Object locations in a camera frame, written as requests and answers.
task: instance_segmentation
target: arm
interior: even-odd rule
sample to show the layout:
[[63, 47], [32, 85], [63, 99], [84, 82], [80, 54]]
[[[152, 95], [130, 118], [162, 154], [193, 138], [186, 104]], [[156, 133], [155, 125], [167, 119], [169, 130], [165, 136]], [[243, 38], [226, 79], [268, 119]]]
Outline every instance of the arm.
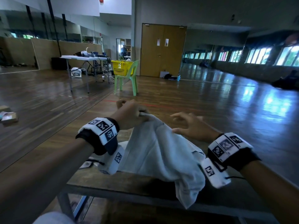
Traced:
[[[175, 120], [185, 121], [187, 128], [174, 128], [173, 132], [212, 143], [221, 134], [205, 123], [202, 117], [193, 114], [176, 113]], [[299, 188], [281, 177], [260, 161], [243, 166], [240, 173], [254, 190], [266, 201], [272, 213], [281, 224], [299, 223]]]
[[[120, 130], [133, 128], [148, 120], [148, 117], [139, 116], [139, 112], [147, 112], [146, 108], [134, 100], [119, 100], [117, 107], [118, 111], [111, 118], [116, 120]], [[84, 139], [74, 139], [1, 182], [1, 223], [32, 223], [93, 152], [94, 148]]]

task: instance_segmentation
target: hand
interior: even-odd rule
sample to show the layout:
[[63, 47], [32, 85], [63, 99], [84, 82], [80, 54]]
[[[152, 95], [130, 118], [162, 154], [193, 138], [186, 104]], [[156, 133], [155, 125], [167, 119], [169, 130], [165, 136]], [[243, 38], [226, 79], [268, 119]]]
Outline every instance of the hand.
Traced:
[[174, 120], [185, 120], [188, 128], [174, 128], [173, 133], [188, 136], [198, 141], [212, 143], [221, 134], [220, 131], [211, 127], [203, 121], [203, 117], [197, 117], [194, 114], [185, 112], [172, 114]]
[[135, 100], [120, 99], [116, 102], [116, 106], [118, 110], [110, 117], [117, 121], [120, 130], [131, 129], [149, 120], [148, 116], [139, 115], [140, 112], [148, 113], [148, 110]]

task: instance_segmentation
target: person's left arm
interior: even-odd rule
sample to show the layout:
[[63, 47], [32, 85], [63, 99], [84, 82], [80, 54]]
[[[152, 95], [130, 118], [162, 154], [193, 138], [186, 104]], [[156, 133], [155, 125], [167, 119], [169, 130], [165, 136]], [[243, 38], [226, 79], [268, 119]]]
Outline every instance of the person's left arm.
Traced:
[[[110, 117], [118, 123], [120, 130], [133, 128], [148, 120], [146, 116], [139, 116], [147, 109], [134, 100], [119, 100], [117, 107], [118, 110]], [[94, 148], [89, 143], [78, 138], [1, 182], [1, 222], [32, 223], [93, 152]]]

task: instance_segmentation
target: wooden double door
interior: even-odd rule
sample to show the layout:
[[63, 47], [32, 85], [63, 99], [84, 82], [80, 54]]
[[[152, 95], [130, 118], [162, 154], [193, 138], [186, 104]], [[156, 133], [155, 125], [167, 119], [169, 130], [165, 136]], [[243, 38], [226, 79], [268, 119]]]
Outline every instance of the wooden double door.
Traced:
[[159, 77], [161, 71], [177, 76], [187, 27], [142, 25], [140, 75]]

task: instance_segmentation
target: chair backrest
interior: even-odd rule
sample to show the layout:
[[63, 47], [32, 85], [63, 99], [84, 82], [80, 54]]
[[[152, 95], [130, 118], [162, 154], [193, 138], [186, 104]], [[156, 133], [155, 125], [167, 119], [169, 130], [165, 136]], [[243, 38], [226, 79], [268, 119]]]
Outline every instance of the chair backrest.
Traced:
[[134, 61], [134, 62], [132, 63], [132, 65], [131, 65], [131, 67], [130, 67], [130, 69], [129, 69], [127, 75], [126, 75], [126, 77], [129, 78], [129, 77], [132, 77], [132, 76], [135, 76], [135, 75], [136, 75], [136, 69], [137, 69], [137, 66], [138, 66], [138, 64], [139, 64], [139, 61], [140, 61], [140, 60], [136, 60], [136, 61]]

